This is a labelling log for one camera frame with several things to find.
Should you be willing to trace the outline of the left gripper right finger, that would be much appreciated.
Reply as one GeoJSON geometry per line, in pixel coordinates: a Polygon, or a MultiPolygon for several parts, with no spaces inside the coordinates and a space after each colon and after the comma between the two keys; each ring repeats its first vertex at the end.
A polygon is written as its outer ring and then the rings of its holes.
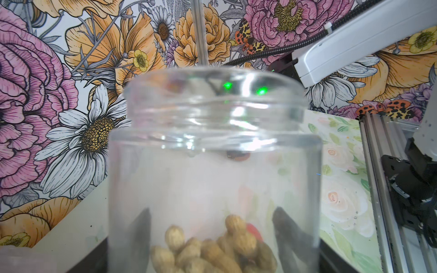
{"type": "Polygon", "coordinates": [[[275,208],[272,223],[284,273],[357,272],[318,235],[305,233],[283,208],[275,208]]]}

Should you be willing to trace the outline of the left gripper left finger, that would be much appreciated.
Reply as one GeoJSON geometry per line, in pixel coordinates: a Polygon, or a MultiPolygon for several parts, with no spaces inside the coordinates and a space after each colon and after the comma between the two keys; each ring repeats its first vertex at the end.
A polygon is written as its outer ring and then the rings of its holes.
{"type": "Polygon", "coordinates": [[[149,266],[151,213],[144,209],[126,230],[110,233],[70,273],[145,273],[149,266]]]}

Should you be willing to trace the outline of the brown lid peanut jar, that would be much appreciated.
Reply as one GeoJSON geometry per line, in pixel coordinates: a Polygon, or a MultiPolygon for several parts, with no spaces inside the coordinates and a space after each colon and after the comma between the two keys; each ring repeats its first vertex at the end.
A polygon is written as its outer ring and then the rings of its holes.
{"type": "Polygon", "coordinates": [[[283,273],[281,207],[319,236],[322,140],[304,133],[298,81],[275,72],[179,68],[124,92],[131,125],[109,137],[109,234],[151,213],[146,273],[283,273]]]}

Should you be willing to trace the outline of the mesh bin with pink bag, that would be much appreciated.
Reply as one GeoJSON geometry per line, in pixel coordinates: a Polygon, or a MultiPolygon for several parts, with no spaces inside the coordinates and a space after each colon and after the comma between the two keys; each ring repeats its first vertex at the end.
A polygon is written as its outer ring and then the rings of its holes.
{"type": "Polygon", "coordinates": [[[1,246],[2,273],[56,273],[54,258],[27,247],[1,246]]]}

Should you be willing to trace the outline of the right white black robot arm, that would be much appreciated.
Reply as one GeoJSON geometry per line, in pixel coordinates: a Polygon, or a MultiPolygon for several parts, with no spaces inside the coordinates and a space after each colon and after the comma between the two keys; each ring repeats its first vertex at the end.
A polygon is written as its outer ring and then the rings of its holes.
{"type": "Polygon", "coordinates": [[[268,69],[309,87],[436,23],[436,1],[366,1],[335,23],[327,21],[318,36],[268,69]]]}

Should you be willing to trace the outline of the aluminium rail frame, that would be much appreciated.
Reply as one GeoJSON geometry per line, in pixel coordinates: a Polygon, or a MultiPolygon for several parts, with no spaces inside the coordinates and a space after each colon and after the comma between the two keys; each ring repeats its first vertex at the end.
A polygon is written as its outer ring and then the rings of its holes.
{"type": "Polygon", "coordinates": [[[383,271],[436,272],[436,115],[417,124],[366,114],[360,128],[383,271]]]}

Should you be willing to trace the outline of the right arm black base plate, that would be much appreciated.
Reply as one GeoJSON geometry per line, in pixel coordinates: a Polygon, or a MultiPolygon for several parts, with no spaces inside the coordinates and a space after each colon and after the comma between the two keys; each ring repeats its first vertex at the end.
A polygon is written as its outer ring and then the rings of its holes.
{"type": "Polygon", "coordinates": [[[381,163],[396,222],[437,247],[437,163],[408,139],[407,160],[383,155],[381,163]]]}

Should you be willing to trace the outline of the right aluminium corner post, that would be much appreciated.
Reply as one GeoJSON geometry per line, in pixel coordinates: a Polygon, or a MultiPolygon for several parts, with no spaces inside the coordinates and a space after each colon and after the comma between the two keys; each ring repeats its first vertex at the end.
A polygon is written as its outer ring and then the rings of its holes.
{"type": "Polygon", "coordinates": [[[191,0],[193,25],[195,27],[196,48],[198,50],[199,66],[209,66],[208,44],[204,19],[204,6],[201,0],[191,0]]]}

